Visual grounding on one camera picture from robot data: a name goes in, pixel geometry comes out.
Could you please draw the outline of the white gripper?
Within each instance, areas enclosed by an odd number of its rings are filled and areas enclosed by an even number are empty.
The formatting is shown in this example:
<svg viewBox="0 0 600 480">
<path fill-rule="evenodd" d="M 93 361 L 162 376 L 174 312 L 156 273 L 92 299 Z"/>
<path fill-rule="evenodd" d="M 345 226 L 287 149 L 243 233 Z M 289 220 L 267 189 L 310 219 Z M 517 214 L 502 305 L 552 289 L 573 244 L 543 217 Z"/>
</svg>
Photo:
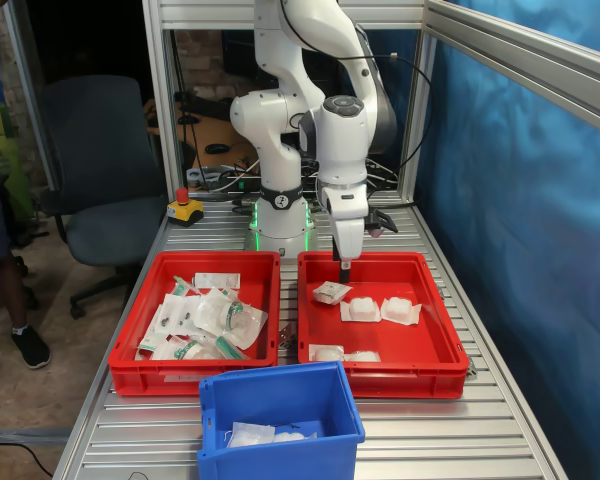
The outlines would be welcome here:
<svg viewBox="0 0 600 480">
<path fill-rule="evenodd" d="M 333 260 L 339 262 L 339 282 L 348 284 L 351 260 L 362 252 L 365 218 L 369 213 L 365 184 L 320 185 L 320 201 L 331 226 Z"/>
</svg>

